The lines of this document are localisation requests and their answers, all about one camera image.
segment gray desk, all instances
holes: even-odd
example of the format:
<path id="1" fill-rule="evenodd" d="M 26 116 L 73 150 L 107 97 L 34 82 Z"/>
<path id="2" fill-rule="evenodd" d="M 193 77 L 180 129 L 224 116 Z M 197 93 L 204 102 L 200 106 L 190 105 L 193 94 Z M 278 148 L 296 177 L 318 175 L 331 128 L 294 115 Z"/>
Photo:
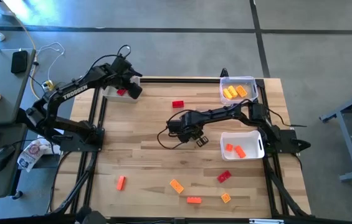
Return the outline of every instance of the gray desk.
<path id="1" fill-rule="evenodd" d="M 25 124 L 12 124 L 9 126 L 0 127 L 0 147 L 5 144 L 11 144 L 12 142 L 23 140 L 26 136 L 26 125 Z M 14 145 L 16 148 L 15 154 L 11 157 L 7 166 L 0 171 L 0 197 L 5 197 L 14 190 L 14 181 L 17 174 L 17 158 L 21 153 L 21 147 L 23 142 Z"/>
<path id="2" fill-rule="evenodd" d="M 12 74 L 12 54 L 18 50 L 0 51 L 0 124 L 12 124 L 21 105 L 22 96 L 31 71 L 35 50 L 27 49 L 28 63 L 24 73 Z"/>

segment orange lego brick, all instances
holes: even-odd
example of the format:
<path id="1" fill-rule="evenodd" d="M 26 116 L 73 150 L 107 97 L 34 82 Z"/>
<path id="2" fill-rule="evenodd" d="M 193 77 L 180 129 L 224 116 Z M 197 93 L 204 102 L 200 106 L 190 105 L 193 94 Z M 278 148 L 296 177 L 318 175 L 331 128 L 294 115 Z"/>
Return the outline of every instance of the orange lego brick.
<path id="1" fill-rule="evenodd" d="M 240 97 L 244 97 L 248 94 L 242 86 L 238 86 L 236 90 Z"/>
<path id="2" fill-rule="evenodd" d="M 229 152 L 231 152 L 233 147 L 234 147 L 233 145 L 227 144 L 227 145 L 226 145 L 226 150 L 229 151 Z"/>
<path id="3" fill-rule="evenodd" d="M 228 86 L 228 92 L 231 93 L 231 96 L 232 96 L 233 98 L 235 98 L 235 97 L 238 96 L 238 93 L 237 93 L 237 91 L 234 89 L 233 86 Z"/>
<path id="4" fill-rule="evenodd" d="M 224 97 L 226 97 L 226 98 L 229 99 L 229 100 L 232 99 L 232 95 L 231 95 L 231 93 L 228 91 L 228 89 L 223 89 L 223 95 L 224 95 Z"/>
<path id="5" fill-rule="evenodd" d="M 184 190 L 184 187 L 181 186 L 181 184 L 179 182 L 177 182 L 176 179 L 173 179 L 171 182 L 170 182 L 170 185 L 177 191 L 177 193 L 181 193 L 183 190 Z"/>
<path id="6" fill-rule="evenodd" d="M 221 199 L 223 199 L 224 203 L 227 203 L 227 202 L 229 202 L 231 200 L 231 197 L 230 197 L 229 194 L 224 193 L 224 195 L 221 195 Z"/>
<path id="7" fill-rule="evenodd" d="M 123 184 L 125 183 L 126 177 L 125 176 L 120 176 L 118 180 L 118 186 L 116 189 L 122 190 L 123 189 Z"/>
<path id="8" fill-rule="evenodd" d="M 235 151 L 238 153 L 238 156 L 240 158 L 245 158 L 246 154 L 245 154 L 244 150 L 240 146 L 236 146 L 235 147 Z"/>
<path id="9" fill-rule="evenodd" d="M 187 203 L 202 203 L 202 199 L 200 197 L 188 197 Z"/>

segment wooden table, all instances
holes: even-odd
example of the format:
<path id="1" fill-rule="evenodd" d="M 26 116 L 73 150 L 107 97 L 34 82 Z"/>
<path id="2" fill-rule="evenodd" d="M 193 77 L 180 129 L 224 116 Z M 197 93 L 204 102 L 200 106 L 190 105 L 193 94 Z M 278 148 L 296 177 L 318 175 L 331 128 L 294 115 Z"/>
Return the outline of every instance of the wooden table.
<path id="1" fill-rule="evenodd" d="M 172 108 L 172 101 L 184 100 L 184 109 L 200 111 L 222 107 L 219 84 L 142 83 L 141 86 L 143 93 L 137 104 L 107 104 L 103 124 L 105 140 L 95 170 L 91 208 L 106 217 L 270 217 L 262 160 L 226 162 L 219 147 L 222 132 L 246 132 L 255 128 L 236 120 L 207 124 L 204 133 L 209 143 L 202 148 L 189 142 L 174 150 L 163 149 L 156 140 L 156 135 L 166 126 L 165 121 L 180 110 Z M 289 123 L 280 79 L 265 79 L 265 89 L 270 109 Z M 76 96 L 72 120 L 88 119 L 92 96 L 93 90 Z M 276 116 L 272 116 L 272 122 L 288 128 Z M 167 132 L 160 139 L 166 146 L 178 143 Z M 55 208 L 75 184 L 80 155 L 72 153 L 62 164 L 55 186 Z M 286 189 L 302 210 L 310 213 L 297 159 L 281 154 L 280 165 Z M 225 170 L 232 177 L 220 184 L 216 177 Z M 120 175 L 126 177 L 122 191 L 116 189 Z M 172 179 L 185 188 L 180 195 L 169 185 Z M 220 198 L 226 192 L 231 196 L 227 204 Z M 202 204 L 187 204 L 186 198 L 191 196 L 201 197 Z M 275 199 L 281 211 L 277 190 Z"/>

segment white plastic bin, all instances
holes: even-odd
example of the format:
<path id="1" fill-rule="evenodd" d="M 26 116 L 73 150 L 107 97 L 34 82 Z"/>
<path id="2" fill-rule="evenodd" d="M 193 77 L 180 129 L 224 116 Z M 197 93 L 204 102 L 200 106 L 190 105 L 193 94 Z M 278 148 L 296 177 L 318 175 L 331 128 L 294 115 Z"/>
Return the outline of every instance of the white plastic bin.
<path id="1" fill-rule="evenodd" d="M 247 95 L 244 97 L 237 96 L 232 100 L 227 99 L 223 95 L 223 88 L 228 88 L 228 86 L 233 86 L 237 88 L 237 86 L 241 85 L 247 92 Z M 221 103 L 225 105 L 231 105 L 233 103 L 239 103 L 244 99 L 254 100 L 258 97 L 259 93 L 256 87 L 256 81 L 254 77 L 222 77 L 220 79 L 220 100 Z"/>
<path id="2" fill-rule="evenodd" d="M 227 151 L 227 144 L 231 144 L 234 147 L 240 146 L 244 150 L 246 156 L 240 158 L 234 148 L 231 152 Z M 258 131 L 251 131 L 249 133 L 222 133 L 220 138 L 220 148 L 221 156 L 225 161 L 242 161 L 264 157 L 262 137 Z"/>
<path id="3" fill-rule="evenodd" d="M 132 83 L 136 83 L 137 85 L 140 85 L 140 78 L 137 76 L 134 76 L 130 79 L 130 81 Z M 118 95 L 117 93 L 117 89 L 112 87 L 112 86 L 108 86 L 102 93 L 102 95 L 108 99 L 108 101 L 112 101 L 112 102 L 122 102 L 122 103 L 137 103 L 138 100 L 140 99 L 140 97 L 138 97 L 137 99 L 133 99 L 132 97 L 130 97 L 128 95 L 128 93 L 126 92 L 123 96 Z"/>

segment yellow block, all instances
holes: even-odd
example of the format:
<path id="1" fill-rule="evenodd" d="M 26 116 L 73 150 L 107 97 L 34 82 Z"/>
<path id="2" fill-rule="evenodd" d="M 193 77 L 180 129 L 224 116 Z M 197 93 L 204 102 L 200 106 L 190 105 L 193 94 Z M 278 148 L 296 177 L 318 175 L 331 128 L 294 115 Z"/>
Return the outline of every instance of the yellow block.
<path id="1" fill-rule="evenodd" d="M 244 97 L 248 94 L 242 86 L 237 87 L 237 93 L 240 95 L 240 97 Z"/>
<path id="2" fill-rule="evenodd" d="M 221 199 L 223 199 L 224 203 L 227 203 L 231 200 L 230 195 L 225 193 L 224 195 L 221 195 Z"/>
<path id="3" fill-rule="evenodd" d="M 181 184 L 179 182 L 177 182 L 176 179 L 173 179 L 171 182 L 170 182 L 170 185 L 177 191 L 177 193 L 181 193 L 183 190 L 184 190 L 184 187 L 181 186 Z"/>
<path id="4" fill-rule="evenodd" d="M 234 89 L 233 86 L 228 86 L 228 92 L 231 93 L 231 96 L 232 96 L 233 98 L 235 98 L 235 97 L 238 96 L 238 93 L 237 93 L 237 91 Z"/>
<path id="5" fill-rule="evenodd" d="M 223 89 L 223 95 L 224 95 L 224 97 L 226 97 L 229 100 L 232 99 L 232 95 L 227 89 Z"/>

